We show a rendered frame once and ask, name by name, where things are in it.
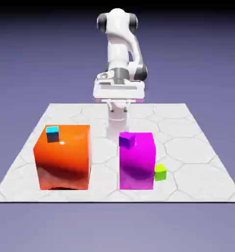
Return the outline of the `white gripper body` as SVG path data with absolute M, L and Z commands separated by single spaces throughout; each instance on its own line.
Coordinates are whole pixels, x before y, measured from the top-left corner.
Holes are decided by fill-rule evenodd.
M 93 97 L 97 101 L 141 101 L 145 98 L 145 83 L 125 79 L 124 84 L 115 84 L 113 79 L 95 79 Z

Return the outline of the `large magenta box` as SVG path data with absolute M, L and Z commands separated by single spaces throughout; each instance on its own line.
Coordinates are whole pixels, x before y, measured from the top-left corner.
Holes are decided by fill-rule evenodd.
M 152 190 L 156 146 L 151 132 L 134 132 L 131 149 L 119 146 L 119 188 L 121 190 Z

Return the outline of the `large orange box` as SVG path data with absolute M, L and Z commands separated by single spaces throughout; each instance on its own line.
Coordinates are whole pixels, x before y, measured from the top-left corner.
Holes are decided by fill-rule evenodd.
M 87 190 L 91 170 L 90 125 L 59 126 L 59 142 L 48 143 L 46 125 L 34 148 L 41 190 Z

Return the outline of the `small purple cube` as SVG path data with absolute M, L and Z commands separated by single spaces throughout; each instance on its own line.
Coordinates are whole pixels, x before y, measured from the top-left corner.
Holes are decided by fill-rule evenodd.
M 136 135 L 133 132 L 120 132 L 119 133 L 119 146 L 126 149 L 131 149 L 136 142 Z

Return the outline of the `small cyan cube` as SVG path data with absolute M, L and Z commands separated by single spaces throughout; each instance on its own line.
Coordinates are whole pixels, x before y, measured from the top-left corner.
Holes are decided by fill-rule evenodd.
M 59 142 L 59 126 L 47 126 L 46 137 L 48 143 Z

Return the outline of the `small green cube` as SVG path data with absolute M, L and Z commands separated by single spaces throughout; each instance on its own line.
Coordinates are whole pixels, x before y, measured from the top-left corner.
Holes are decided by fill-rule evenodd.
M 166 180 L 167 169 L 163 164 L 156 164 L 154 169 L 154 179 L 155 181 Z

